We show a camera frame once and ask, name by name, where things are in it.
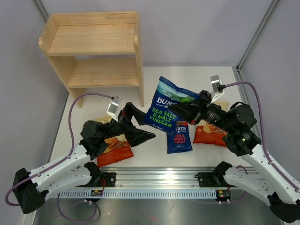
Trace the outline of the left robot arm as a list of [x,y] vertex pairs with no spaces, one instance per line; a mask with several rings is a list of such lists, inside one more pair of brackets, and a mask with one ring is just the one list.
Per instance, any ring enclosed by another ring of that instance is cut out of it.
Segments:
[[124,135],[129,145],[135,147],[155,138],[154,133],[138,129],[131,122],[135,118],[141,125],[145,115],[128,102],[117,119],[108,123],[85,122],[81,141],[71,144],[69,153],[36,169],[22,168],[15,173],[12,191],[16,206],[23,214],[29,214],[64,190],[82,185],[97,186],[101,182],[101,171],[93,160],[108,148],[107,139]]

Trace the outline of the spicy sweet chilli bag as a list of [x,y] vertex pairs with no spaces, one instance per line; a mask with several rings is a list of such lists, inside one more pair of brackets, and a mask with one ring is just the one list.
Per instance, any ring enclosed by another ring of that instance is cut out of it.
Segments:
[[192,144],[189,136],[188,123],[183,120],[177,121],[176,133],[167,134],[167,153],[183,153],[192,151]]

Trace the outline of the blue sea salt vinegar bag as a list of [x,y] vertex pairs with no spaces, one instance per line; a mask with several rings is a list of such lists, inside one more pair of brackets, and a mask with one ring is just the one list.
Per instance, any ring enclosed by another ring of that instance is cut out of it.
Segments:
[[199,94],[185,88],[180,88],[161,76],[151,105],[142,122],[167,134],[174,135],[176,133],[177,121],[181,120],[181,117],[170,111],[168,107],[181,103],[189,103],[198,98]]

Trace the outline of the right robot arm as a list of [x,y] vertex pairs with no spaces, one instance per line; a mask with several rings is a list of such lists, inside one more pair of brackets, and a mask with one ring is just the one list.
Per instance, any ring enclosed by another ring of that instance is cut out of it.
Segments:
[[256,124],[251,107],[235,103],[229,111],[212,103],[211,95],[201,91],[199,99],[168,107],[183,120],[194,125],[201,120],[227,134],[223,137],[227,149],[249,163],[264,180],[243,174],[231,164],[221,162],[213,171],[213,181],[238,187],[267,204],[272,213],[287,223],[300,218],[299,182],[263,150],[262,141],[251,128]]

